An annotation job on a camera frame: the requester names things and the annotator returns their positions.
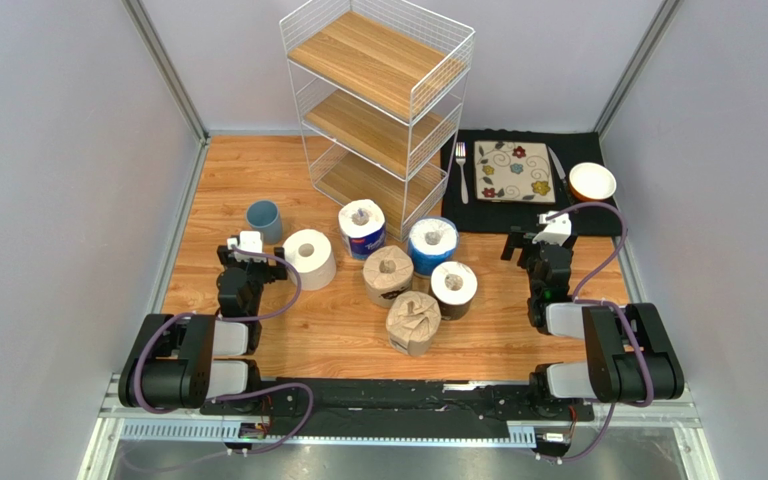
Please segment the brown paper roll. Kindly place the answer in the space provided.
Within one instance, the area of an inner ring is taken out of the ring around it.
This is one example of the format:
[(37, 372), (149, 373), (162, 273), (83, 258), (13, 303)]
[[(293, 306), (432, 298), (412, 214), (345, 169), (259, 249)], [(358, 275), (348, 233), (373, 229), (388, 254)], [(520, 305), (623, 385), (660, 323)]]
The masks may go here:
[(393, 302), (386, 330), (390, 345), (412, 357), (424, 355), (431, 347), (442, 321), (437, 300), (425, 293), (408, 291)]
[(390, 308), (395, 299), (412, 288), (414, 265), (398, 246), (386, 246), (364, 262), (363, 279), (367, 296), (376, 305)]

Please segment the white roll blue label wrapper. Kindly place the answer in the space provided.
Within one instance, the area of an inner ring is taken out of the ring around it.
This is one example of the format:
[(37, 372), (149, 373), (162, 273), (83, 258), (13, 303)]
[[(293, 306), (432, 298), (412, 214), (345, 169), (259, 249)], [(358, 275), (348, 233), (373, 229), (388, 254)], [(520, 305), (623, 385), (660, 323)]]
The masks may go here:
[(355, 200), (338, 213), (343, 244), (350, 256), (366, 260), (386, 245), (386, 219), (382, 209), (371, 199)]

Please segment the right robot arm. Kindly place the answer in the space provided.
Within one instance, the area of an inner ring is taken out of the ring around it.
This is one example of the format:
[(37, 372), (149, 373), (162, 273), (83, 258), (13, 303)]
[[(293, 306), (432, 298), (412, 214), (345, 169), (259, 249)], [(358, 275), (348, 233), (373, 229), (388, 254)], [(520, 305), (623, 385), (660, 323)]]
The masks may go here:
[(514, 227), (501, 254), (529, 278), (528, 320), (539, 333), (580, 340), (582, 361), (542, 364), (530, 379), (552, 400), (649, 404), (673, 400), (684, 372), (657, 307), (579, 300), (570, 293), (574, 238), (561, 243)]

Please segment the blue paper towel roll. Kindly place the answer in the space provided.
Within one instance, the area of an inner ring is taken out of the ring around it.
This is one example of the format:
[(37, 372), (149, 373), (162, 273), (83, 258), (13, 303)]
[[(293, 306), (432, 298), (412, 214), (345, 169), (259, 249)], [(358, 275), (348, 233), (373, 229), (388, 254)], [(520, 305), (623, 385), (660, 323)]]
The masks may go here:
[(410, 229), (407, 244), (414, 273), (429, 277), (438, 265), (453, 257), (459, 242), (459, 232), (452, 221), (442, 217), (418, 220)]

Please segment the white roll dark brown wrapper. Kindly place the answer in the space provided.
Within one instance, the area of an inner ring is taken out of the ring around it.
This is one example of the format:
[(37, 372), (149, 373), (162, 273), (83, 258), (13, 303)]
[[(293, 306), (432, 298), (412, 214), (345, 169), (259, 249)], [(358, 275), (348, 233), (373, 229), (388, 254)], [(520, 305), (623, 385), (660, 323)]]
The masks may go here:
[(461, 262), (443, 262), (430, 277), (430, 295), (437, 300), (444, 321), (462, 319), (469, 312), (477, 290), (474, 271)]

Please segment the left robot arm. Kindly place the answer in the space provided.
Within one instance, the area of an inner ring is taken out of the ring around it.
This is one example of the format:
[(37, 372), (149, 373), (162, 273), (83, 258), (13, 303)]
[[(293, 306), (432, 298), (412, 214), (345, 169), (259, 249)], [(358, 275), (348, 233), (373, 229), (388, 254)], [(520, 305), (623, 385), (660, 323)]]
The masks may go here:
[(241, 394), (259, 371), (238, 361), (259, 346), (265, 286), (290, 272), (285, 249), (255, 254), (234, 245), (217, 248), (223, 271), (217, 276), (218, 309), (213, 313), (153, 313), (142, 321), (118, 380), (126, 407), (152, 413), (196, 409), (208, 400)]

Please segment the plain white paper towel roll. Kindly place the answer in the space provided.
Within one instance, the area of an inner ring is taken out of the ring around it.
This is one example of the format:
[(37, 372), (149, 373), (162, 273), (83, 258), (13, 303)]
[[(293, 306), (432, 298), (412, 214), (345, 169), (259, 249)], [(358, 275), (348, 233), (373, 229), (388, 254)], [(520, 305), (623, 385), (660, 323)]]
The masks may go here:
[(328, 237), (314, 229), (299, 230), (283, 244), (285, 260), (298, 272), (290, 280), (303, 291), (321, 290), (336, 276), (336, 260)]

